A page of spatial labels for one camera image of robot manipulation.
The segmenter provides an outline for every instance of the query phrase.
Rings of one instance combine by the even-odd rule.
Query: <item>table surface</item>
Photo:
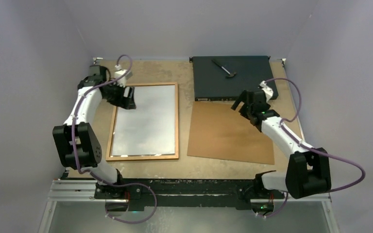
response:
[[[270,62],[275,78],[286,78],[281,62]],[[115,61],[102,61],[101,65],[115,70]],[[255,174],[277,170],[286,171],[288,160],[274,144],[274,165],[209,159],[187,156],[189,128],[194,102],[192,64],[188,61],[134,61],[133,76],[128,83],[177,82],[179,95],[179,160],[109,162],[126,178],[192,178],[192,179],[253,179]],[[276,81],[279,96],[271,100],[271,108],[282,117],[292,118],[295,108],[291,91],[286,81]],[[102,146],[105,157],[109,137],[113,106],[102,100],[95,114],[92,128]],[[297,120],[287,124],[297,135],[301,135]],[[69,177],[88,177],[70,171]]]

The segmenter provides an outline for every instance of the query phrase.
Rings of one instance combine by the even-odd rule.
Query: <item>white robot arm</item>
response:
[[[117,169],[110,166],[102,159],[102,149],[91,128],[91,124],[102,99],[107,99],[109,103],[118,107],[135,109],[135,89],[133,87],[126,87],[126,80],[132,76],[132,73],[128,72],[126,76],[122,77],[114,84],[90,90],[107,81],[107,71],[109,73],[106,67],[100,66],[97,62],[89,68],[89,76],[83,79],[78,85],[78,97],[70,116],[63,125],[53,128],[52,135],[55,140],[59,158],[64,167],[77,169],[73,148],[71,146],[72,140],[75,140],[81,171],[91,172],[93,175],[106,182],[119,184],[122,180],[122,176]],[[114,74],[115,78],[121,77],[126,71],[127,70],[117,65]],[[86,96],[83,98],[78,112],[74,114],[80,99],[85,94]],[[72,139],[71,127],[74,118],[76,118],[75,138]]]
[[[283,122],[267,101],[273,92],[265,81],[259,86],[263,92],[243,91],[232,106],[235,110],[241,102],[243,117],[268,136],[289,159],[287,172],[264,172],[255,176],[255,190],[280,190],[289,192],[293,198],[302,198],[323,193],[331,189],[328,157],[315,154],[307,148],[312,145],[304,142]]]

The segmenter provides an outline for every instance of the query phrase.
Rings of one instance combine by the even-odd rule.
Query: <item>cardboard sheet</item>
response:
[[[222,103],[194,102],[187,155],[274,164],[272,141]]]

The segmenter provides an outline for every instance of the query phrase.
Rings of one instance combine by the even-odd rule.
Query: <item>white wall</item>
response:
[[[52,128],[90,61],[63,1],[0,0],[0,232],[37,232],[63,170]]]
[[[341,230],[373,233],[373,0],[320,0],[286,69],[303,95],[306,139],[367,171],[362,183],[332,194]],[[331,173],[334,187],[360,175],[339,162]]]
[[[318,0],[66,0],[95,56],[284,58]]]

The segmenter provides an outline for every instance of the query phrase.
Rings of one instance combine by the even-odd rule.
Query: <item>whiteboard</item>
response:
[[[111,157],[175,154],[176,85],[136,86],[135,110],[118,108]]]

